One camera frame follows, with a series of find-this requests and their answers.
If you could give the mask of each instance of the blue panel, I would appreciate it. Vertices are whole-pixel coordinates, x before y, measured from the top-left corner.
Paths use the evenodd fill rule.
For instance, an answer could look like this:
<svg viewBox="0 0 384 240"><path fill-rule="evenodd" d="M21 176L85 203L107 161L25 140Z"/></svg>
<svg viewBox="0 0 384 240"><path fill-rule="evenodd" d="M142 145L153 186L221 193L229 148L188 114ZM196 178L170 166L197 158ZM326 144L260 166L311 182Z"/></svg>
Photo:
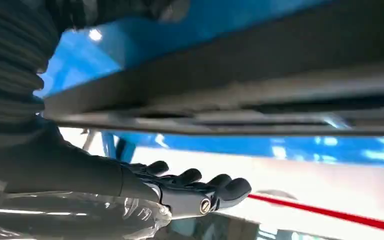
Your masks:
<svg viewBox="0 0 384 240"><path fill-rule="evenodd" d="M66 32L42 74L43 97L141 64L168 52L209 41L226 32L276 19L327 0L192 0L188 17L178 24L125 18L90 31Z"/></svg>
<svg viewBox="0 0 384 240"><path fill-rule="evenodd" d="M384 167L384 137L184 136L116 132L137 146Z"/></svg>
<svg viewBox="0 0 384 240"><path fill-rule="evenodd" d="M273 20L323 0L192 0L187 19L159 24L127 18L100 26L101 39L89 30L64 34L38 96L58 93L108 73L136 66L168 52L207 42L221 34ZM156 148L251 155L324 163L384 166L384 137L190 137L117 132L131 144ZM105 135L107 154L114 143Z"/></svg>
<svg viewBox="0 0 384 240"><path fill-rule="evenodd" d="M192 0L188 17L178 24L129 18L101 26L100 47L129 68L149 59L222 34L273 20L327 0Z"/></svg>

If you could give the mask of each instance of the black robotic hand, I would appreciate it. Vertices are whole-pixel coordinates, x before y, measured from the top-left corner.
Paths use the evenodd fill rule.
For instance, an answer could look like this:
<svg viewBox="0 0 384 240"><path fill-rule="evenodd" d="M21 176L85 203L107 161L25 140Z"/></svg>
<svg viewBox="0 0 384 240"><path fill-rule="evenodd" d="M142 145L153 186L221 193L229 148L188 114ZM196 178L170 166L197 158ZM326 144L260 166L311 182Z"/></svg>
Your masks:
<svg viewBox="0 0 384 240"><path fill-rule="evenodd" d="M220 174L207 183L198 182L202 176L197 169L188 169L180 175L163 175L169 170L163 161L147 166L126 164L134 175L151 187L159 203L168 207L173 219L205 216L219 209L233 207L251 192L249 182Z"/></svg>

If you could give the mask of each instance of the red stripe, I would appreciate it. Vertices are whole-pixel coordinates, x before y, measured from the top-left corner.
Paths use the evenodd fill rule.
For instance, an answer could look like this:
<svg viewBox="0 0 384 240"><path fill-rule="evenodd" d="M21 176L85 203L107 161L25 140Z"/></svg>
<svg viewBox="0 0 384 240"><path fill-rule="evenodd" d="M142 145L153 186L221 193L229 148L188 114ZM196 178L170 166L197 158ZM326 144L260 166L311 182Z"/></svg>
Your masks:
<svg viewBox="0 0 384 240"><path fill-rule="evenodd" d="M304 205L304 204L297 203L297 202L284 201L284 200L275 199L275 198L271 198L271 197L267 197L267 196L259 196L259 195L249 194L248 197L251 199L260 200L260 201L268 202L271 204L277 204L277 205L282 205L282 206L286 206L286 207L291 207L294 209L305 210L305 211L309 211L312 213L322 214L322 215L326 215L329 217L343 219L343 220L347 220L350 222L364 224L367 226L371 226L374 228L384 230L384 221L381 221L381 220L376 220L376 219L363 217L363 216L357 216L357 215L339 212L339 211L332 211L329 209L315 207L315 206L308 206L308 205Z"/></svg>

